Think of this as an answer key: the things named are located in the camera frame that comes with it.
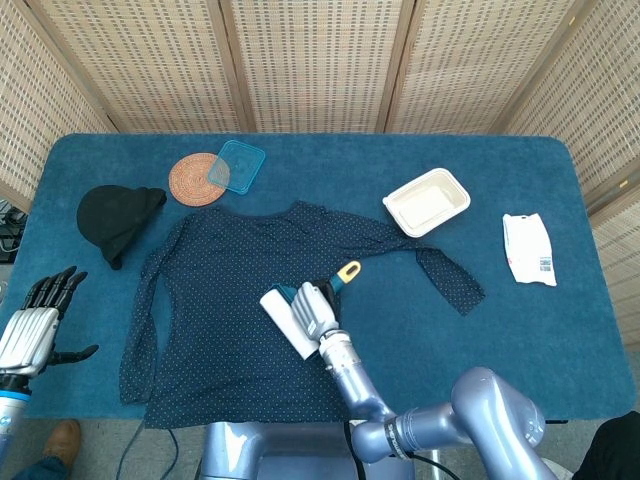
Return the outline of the teal fuzzy table cover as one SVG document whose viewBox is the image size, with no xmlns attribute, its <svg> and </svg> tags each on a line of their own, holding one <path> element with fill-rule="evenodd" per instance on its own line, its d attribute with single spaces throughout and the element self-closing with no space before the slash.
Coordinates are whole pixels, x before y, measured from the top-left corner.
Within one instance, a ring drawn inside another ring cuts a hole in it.
<svg viewBox="0 0 640 480">
<path fill-rule="evenodd" d="M 566 146 L 551 137 L 244 134 L 266 159 L 245 195 L 191 210 L 168 200 L 113 270 L 80 234 L 76 211 L 93 187 L 168 185 L 173 165 L 217 152 L 224 134 L 74 134 L 51 150 L 0 304 L 0 329 L 39 279 L 76 266 L 87 278 L 61 322 L 62 350 L 99 347 L 90 359 L 48 369 L 31 385 L 35 417 L 140 417 L 120 398 L 119 373 L 147 257 L 185 217 L 220 207 L 267 216 L 302 201 L 394 226 L 382 203 L 397 188 L 445 168 L 470 206 L 425 236 L 484 291 L 461 314 L 409 250 L 359 259 L 341 295 L 341 325 L 374 385 L 397 412 L 448 400 L 469 368 L 494 370 L 553 420 L 614 417 L 636 388 Z M 556 287 L 517 283 L 507 264 L 502 217 L 538 213 L 547 229 Z"/>
</svg>

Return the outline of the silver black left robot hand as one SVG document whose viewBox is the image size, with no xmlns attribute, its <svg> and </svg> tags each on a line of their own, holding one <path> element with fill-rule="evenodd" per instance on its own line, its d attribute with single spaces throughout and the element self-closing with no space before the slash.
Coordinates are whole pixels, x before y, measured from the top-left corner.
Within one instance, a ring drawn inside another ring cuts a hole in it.
<svg viewBox="0 0 640 480">
<path fill-rule="evenodd" d="M 77 352 L 55 350 L 60 324 L 86 277 L 71 266 L 32 285 L 0 336 L 0 377 L 32 379 L 49 366 L 82 362 L 98 351 L 97 345 Z"/>
</svg>

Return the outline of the brown leather shoe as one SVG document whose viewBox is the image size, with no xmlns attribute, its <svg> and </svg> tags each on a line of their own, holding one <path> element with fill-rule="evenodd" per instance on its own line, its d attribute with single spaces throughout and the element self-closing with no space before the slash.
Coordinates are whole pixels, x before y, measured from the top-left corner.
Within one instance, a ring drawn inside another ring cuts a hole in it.
<svg viewBox="0 0 640 480">
<path fill-rule="evenodd" d="M 59 422 L 48 437 L 42 455 L 45 458 L 60 460 L 71 468 L 79 454 L 82 433 L 81 425 L 76 419 L 65 419 Z"/>
</svg>

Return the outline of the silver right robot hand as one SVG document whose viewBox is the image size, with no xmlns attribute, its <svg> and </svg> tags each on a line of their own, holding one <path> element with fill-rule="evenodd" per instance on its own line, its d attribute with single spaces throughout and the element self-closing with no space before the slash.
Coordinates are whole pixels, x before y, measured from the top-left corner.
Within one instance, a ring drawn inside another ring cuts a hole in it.
<svg viewBox="0 0 640 480">
<path fill-rule="evenodd" d="M 310 340 L 319 342 L 322 336 L 340 329 L 338 293 L 328 280 L 304 282 L 291 308 L 294 319 Z"/>
</svg>

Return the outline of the white plastic packet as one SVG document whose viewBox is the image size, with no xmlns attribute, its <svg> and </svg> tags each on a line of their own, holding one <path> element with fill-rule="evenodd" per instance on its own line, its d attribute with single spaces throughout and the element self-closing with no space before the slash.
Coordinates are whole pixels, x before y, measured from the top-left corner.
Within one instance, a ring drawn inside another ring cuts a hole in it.
<svg viewBox="0 0 640 480">
<path fill-rule="evenodd" d="M 540 215 L 504 214 L 502 225 L 506 260 L 514 280 L 556 287 L 552 246 Z"/>
</svg>

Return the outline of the cream plastic food container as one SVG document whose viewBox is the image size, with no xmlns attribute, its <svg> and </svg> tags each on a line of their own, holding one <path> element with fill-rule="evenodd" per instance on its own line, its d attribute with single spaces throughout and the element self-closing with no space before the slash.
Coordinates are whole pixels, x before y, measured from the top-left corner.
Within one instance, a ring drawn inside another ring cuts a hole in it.
<svg viewBox="0 0 640 480">
<path fill-rule="evenodd" d="M 382 199 L 395 223 L 411 238 L 420 238 L 465 211 L 471 197 L 445 168 L 432 169 Z"/>
</svg>

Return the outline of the transparent blue plastic lid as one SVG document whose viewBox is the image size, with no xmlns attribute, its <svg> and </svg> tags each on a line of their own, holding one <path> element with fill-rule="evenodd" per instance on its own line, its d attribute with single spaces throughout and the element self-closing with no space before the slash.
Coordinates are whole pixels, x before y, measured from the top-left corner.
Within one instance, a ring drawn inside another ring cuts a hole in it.
<svg viewBox="0 0 640 480">
<path fill-rule="evenodd" d="M 248 193 L 266 153 L 249 144 L 229 140 L 216 154 L 208 175 L 208 181 L 218 187 L 230 190 L 239 195 Z"/>
</svg>

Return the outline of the navy polka dot shirt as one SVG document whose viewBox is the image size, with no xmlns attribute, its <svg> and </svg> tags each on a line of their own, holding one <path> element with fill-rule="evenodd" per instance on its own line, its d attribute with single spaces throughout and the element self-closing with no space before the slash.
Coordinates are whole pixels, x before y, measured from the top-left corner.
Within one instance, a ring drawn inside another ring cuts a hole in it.
<svg viewBox="0 0 640 480">
<path fill-rule="evenodd" d="M 341 422 L 322 361 L 303 360 L 260 306 L 275 284 L 328 277 L 351 260 L 409 250 L 467 314 L 484 298 L 441 250 L 394 226 L 302 201 L 267 216 L 212 207 L 180 220 L 146 259 L 120 366 L 120 398 L 145 424 Z"/>
</svg>

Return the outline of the round woven rattan coaster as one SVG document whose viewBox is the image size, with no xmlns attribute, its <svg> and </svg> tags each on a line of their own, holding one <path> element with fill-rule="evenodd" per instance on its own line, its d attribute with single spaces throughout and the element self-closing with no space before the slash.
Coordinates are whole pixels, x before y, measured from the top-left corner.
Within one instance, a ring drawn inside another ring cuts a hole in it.
<svg viewBox="0 0 640 480">
<path fill-rule="evenodd" d="M 208 179 L 217 163 L 213 153 L 192 153 L 180 159 L 171 169 L 169 189 L 176 201 L 189 207 L 202 207 L 217 201 L 226 191 Z"/>
</svg>

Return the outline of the woven bamboo folding screen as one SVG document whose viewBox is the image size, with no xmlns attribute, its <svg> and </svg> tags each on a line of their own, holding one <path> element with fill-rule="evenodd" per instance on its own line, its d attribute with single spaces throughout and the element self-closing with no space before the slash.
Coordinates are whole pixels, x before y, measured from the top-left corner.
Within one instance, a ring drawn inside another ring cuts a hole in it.
<svg viewBox="0 0 640 480">
<path fill-rule="evenodd" d="M 640 351 L 640 0 L 0 0 L 0 199 L 118 131 L 556 137 Z"/>
</svg>

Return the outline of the lavender robot torso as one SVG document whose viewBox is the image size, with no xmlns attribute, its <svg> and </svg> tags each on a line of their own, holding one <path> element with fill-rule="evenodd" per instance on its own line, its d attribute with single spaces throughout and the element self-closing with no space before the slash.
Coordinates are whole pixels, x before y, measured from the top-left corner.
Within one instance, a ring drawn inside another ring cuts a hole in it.
<svg viewBox="0 0 640 480">
<path fill-rule="evenodd" d="M 215 422 L 194 480 L 416 480 L 414 464 L 359 460 L 344 423 Z"/>
</svg>

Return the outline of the black beanie hat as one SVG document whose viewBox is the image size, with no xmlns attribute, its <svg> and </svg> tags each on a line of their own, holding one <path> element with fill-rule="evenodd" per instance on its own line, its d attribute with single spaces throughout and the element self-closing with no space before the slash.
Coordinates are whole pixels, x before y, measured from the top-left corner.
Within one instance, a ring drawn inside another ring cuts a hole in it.
<svg viewBox="0 0 640 480">
<path fill-rule="evenodd" d="M 77 227 L 109 266 L 120 270 L 124 252 L 166 201 L 161 188 L 101 185 L 82 197 L 76 212 Z"/>
</svg>

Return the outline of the blue jeans leg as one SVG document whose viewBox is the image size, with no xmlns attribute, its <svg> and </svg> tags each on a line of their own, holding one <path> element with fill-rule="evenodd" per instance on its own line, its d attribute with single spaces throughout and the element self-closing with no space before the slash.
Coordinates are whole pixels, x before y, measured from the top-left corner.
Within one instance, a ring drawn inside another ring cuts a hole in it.
<svg viewBox="0 0 640 480">
<path fill-rule="evenodd" d="M 23 468 L 11 480 L 67 480 L 69 468 L 59 457 L 43 457 Z"/>
</svg>

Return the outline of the teal lint roller yellow tip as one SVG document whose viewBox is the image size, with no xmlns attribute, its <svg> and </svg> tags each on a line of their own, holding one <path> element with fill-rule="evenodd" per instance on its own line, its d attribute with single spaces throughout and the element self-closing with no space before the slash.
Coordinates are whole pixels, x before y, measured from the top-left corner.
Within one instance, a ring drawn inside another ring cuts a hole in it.
<svg viewBox="0 0 640 480">
<path fill-rule="evenodd" d="M 339 299 L 340 291 L 349 284 L 360 273 L 360 271 L 360 262 L 351 261 L 344 265 L 330 278 L 316 281 L 328 280 L 338 293 Z M 299 288 L 300 287 L 294 288 L 275 284 L 261 297 L 259 303 L 298 355 L 303 360 L 306 360 L 319 349 L 321 340 L 330 332 L 322 336 L 319 342 L 310 340 L 298 322 L 294 319 L 291 304 Z"/>
</svg>

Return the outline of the black garment of bystander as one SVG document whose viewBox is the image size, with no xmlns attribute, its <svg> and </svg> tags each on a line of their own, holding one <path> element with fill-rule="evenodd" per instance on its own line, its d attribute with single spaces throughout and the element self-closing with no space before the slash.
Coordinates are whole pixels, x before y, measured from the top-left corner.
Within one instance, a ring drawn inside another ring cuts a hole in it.
<svg viewBox="0 0 640 480">
<path fill-rule="evenodd" d="M 640 480 L 640 413 L 604 422 L 572 480 Z"/>
</svg>

